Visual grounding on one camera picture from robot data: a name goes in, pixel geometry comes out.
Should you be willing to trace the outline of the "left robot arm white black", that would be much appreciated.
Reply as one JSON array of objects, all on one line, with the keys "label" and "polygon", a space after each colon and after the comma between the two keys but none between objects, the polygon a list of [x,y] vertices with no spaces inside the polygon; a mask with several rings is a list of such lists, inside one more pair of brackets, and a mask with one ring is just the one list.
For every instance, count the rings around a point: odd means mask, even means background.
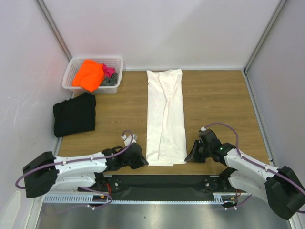
[{"label": "left robot arm white black", "polygon": [[49,191],[109,191],[104,172],[146,165],[142,148],[136,142],[127,148],[107,148],[88,156],[54,157],[51,151],[44,152],[22,169],[25,193],[27,198],[36,198]]}]

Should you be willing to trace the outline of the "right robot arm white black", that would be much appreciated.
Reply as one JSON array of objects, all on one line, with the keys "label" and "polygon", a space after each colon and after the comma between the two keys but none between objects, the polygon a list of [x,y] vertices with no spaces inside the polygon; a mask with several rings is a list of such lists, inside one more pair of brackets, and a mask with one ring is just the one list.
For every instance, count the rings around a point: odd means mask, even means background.
[{"label": "right robot arm white black", "polygon": [[226,166],[219,180],[223,191],[246,191],[265,201],[285,220],[301,211],[305,204],[305,189],[291,168],[268,165],[243,153],[236,145],[221,143],[211,129],[201,128],[198,136],[185,160],[205,163],[211,158]]}]

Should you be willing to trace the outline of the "white Coca-Cola t-shirt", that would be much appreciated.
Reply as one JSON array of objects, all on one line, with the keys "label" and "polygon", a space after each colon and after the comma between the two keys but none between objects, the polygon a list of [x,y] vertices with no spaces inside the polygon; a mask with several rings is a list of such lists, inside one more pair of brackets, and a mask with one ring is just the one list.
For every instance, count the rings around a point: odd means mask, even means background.
[{"label": "white Coca-Cola t-shirt", "polygon": [[149,166],[184,164],[187,156],[181,69],[147,71],[146,160]]}]

